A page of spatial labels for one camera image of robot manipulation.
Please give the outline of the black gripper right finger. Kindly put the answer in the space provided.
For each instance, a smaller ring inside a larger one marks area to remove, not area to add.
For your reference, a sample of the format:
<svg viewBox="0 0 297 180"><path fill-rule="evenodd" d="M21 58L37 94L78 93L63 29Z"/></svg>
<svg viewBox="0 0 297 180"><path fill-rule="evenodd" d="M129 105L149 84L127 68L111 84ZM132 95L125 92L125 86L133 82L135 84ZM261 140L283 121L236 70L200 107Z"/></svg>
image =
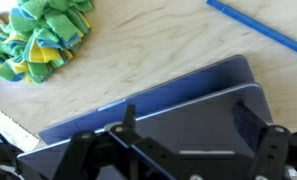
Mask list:
<svg viewBox="0 0 297 180"><path fill-rule="evenodd" d="M244 104L237 104L233 114L235 130L249 148L256 152L267 124Z"/></svg>

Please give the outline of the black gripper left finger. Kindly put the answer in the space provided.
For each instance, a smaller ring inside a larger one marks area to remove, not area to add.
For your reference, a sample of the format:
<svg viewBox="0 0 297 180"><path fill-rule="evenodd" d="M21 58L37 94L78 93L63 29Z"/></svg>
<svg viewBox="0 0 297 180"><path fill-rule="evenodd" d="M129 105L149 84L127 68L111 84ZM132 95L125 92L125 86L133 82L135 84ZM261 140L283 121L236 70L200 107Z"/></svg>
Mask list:
<svg viewBox="0 0 297 180"><path fill-rule="evenodd" d="M134 118L134 114L136 111L136 107L133 104L130 104L126 107L123 121L122 121L122 126L126 129L134 130L135 129L135 124L136 120Z"/></svg>

